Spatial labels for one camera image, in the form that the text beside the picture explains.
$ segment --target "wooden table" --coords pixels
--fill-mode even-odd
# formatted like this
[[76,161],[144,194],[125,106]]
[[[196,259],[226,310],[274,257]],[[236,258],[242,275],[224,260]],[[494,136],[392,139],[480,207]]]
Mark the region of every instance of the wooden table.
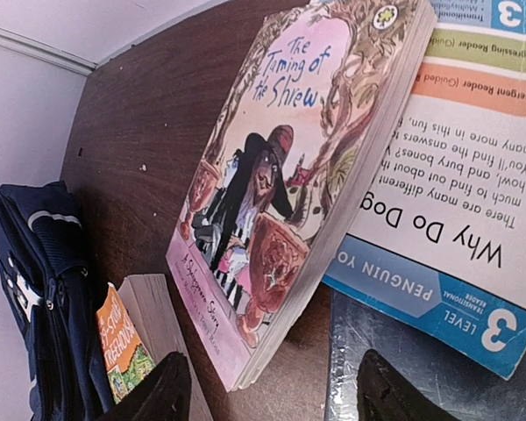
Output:
[[319,288],[260,379],[226,394],[164,259],[195,166],[263,17],[304,3],[234,0],[99,68],[86,83],[62,169],[82,200],[104,279],[119,284],[133,273],[168,275],[215,420],[323,420],[327,288]]

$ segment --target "white wall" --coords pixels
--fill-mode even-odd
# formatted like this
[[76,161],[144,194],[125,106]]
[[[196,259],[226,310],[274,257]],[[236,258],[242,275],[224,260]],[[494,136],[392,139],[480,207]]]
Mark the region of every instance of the white wall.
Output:
[[[84,83],[0,49],[0,184],[58,180]],[[29,420],[28,391],[25,347],[0,289],[0,421]]]
[[0,0],[0,28],[95,63],[224,0]]

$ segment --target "orange stripe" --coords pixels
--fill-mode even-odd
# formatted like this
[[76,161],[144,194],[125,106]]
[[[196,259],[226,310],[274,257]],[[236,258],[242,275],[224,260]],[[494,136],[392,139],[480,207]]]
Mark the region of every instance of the orange stripe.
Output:
[[412,93],[526,117],[526,81],[506,76],[424,63]]

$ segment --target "orange book cover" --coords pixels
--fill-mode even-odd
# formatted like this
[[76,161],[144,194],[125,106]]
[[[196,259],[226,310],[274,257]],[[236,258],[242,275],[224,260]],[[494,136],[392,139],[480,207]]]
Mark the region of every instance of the orange book cover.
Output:
[[153,370],[155,363],[111,283],[96,319],[111,391],[115,403],[119,403]]

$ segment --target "number 3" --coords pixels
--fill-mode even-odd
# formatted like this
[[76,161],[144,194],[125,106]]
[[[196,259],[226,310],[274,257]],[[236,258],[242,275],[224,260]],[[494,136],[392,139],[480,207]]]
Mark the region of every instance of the number 3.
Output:
[[495,337],[501,333],[499,327],[499,321],[504,320],[508,329],[516,331],[516,317],[513,313],[505,309],[494,310],[487,321],[489,328],[483,332],[481,336],[481,343],[483,346],[492,353],[498,353],[502,351],[507,345],[502,340],[494,340]]
[[499,3],[499,12],[501,13],[501,15],[499,16],[499,20],[503,25],[514,28],[522,22],[518,18],[512,19],[513,11],[519,11],[522,13],[522,6],[510,0],[505,0]]

